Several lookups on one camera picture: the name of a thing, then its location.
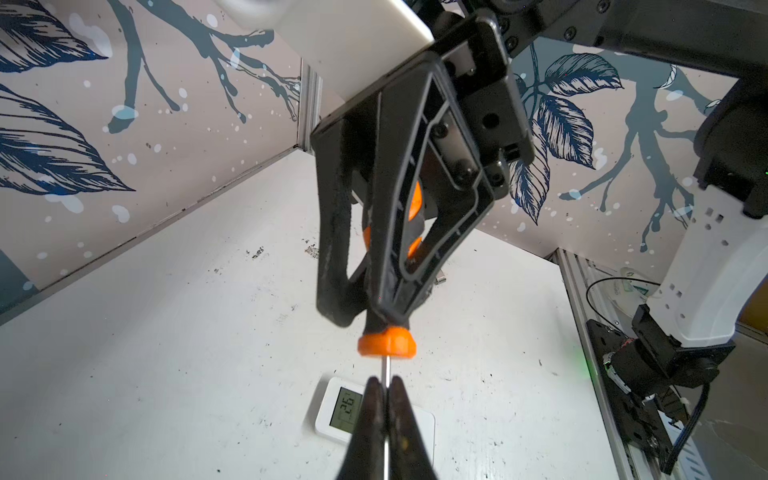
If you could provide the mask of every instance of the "white paint splatter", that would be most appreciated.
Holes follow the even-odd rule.
[[[115,105],[112,108],[112,116],[120,120],[130,120],[132,118],[137,118],[139,112],[127,105]]]
[[[691,205],[686,205],[685,207],[680,207],[672,214],[675,216],[675,218],[682,218],[687,216],[689,213],[693,212],[694,208]]]
[[[235,48],[230,57],[230,67],[237,68],[240,66],[240,49]]]
[[[48,194],[45,195],[45,199],[52,204],[61,202],[61,204],[64,205],[66,209],[71,211],[73,214],[81,214],[85,209],[85,207],[83,207],[83,203],[75,195]]]
[[[671,91],[671,92],[669,92],[667,94],[667,100],[668,101],[675,101],[675,100],[677,100],[678,98],[680,98],[682,96],[683,96],[683,91],[682,90]]]
[[[112,44],[109,42],[109,36],[97,26],[89,27],[83,22],[83,18],[73,13],[69,15],[69,28],[76,34],[90,39],[102,56],[110,58],[112,56]]]
[[[122,205],[112,205],[112,213],[118,216],[120,223],[127,223],[131,219],[131,213]]]
[[[600,170],[602,167],[605,167],[606,163],[608,163],[608,156],[603,155],[603,147],[600,147],[597,150],[592,151],[592,158],[595,159],[595,162],[593,165],[595,170]]]

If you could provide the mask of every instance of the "white table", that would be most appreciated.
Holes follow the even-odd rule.
[[[294,152],[0,327],[0,478],[335,478],[322,379],[380,362],[315,310],[315,182]],[[616,478],[559,269],[475,231],[443,270],[392,366],[440,479]]]

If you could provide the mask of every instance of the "black cable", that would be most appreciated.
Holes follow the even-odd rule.
[[[694,413],[690,416],[688,423],[685,424],[685,428],[683,429],[682,433],[680,433],[680,435],[677,437],[677,440],[672,447],[672,452],[670,452],[670,456],[667,457],[667,459],[664,461],[664,464],[661,466],[661,471],[663,473],[666,473],[667,475],[672,473],[672,468],[674,468],[674,464],[677,462],[677,456],[685,446],[685,442],[687,442],[690,438],[690,434],[694,432],[694,428],[699,422],[699,417],[701,417],[701,413],[704,411],[704,406],[707,405],[707,398],[709,396],[710,384],[705,383],[701,386],[701,396],[699,397],[699,402],[696,404]]]
[[[587,304],[594,310],[594,312],[603,320],[605,320],[608,325],[611,325],[611,322],[605,318],[600,312],[598,312],[598,309],[594,308],[594,305],[592,305],[592,302],[589,300],[589,291],[592,290],[592,287],[597,285],[600,282],[607,282],[608,280],[632,280],[633,282],[642,282],[642,283],[649,283],[650,285],[656,285],[659,286],[661,283],[658,282],[651,282],[650,280],[642,280],[639,278],[634,278],[632,276],[609,276],[607,278],[601,278],[595,282],[592,282],[590,286],[587,287],[587,292],[584,296],[587,297]]]

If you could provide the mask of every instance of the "white tabletop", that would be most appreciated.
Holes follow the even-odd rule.
[[[0,478],[335,478],[318,385],[380,363],[315,310],[315,182],[294,152],[0,327]],[[438,477],[616,478],[559,269],[475,231],[443,270],[392,365]]]

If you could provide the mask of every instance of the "cable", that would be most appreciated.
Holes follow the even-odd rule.
[[[690,420],[685,424],[682,433],[677,437],[677,440],[672,447],[672,452],[670,452],[670,456],[667,457],[667,460],[665,460],[664,464],[661,466],[661,471],[663,473],[666,473],[667,475],[672,473],[672,468],[674,468],[674,464],[677,462],[677,456],[685,446],[685,442],[690,438],[690,434],[694,432],[694,428],[699,422],[699,417],[701,417],[701,413],[704,411],[704,406],[707,405],[707,398],[709,398],[709,396],[710,384],[705,383],[701,386],[701,396],[699,397],[699,402],[696,404],[693,415],[690,416]]]
[[[587,287],[587,292],[584,296],[587,297],[587,304],[594,310],[594,312],[603,320],[605,320],[609,326],[611,326],[611,322],[605,318],[600,312],[598,312],[598,309],[594,308],[594,305],[592,305],[592,302],[589,300],[589,291],[592,290],[592,287],[597,285],[600,282],[607,282],[608,280],[632,280],[633,282],[642,282],[642,283],[648,283],[650,285],[656,285],[659,286],[661,283],[657,282],[651,282],[650,280],[641,280],[639,278],[633,278],[632,276],[609,276],[607,278],[601,278],[597,281],[594,281],[590,284],[590,286]]]

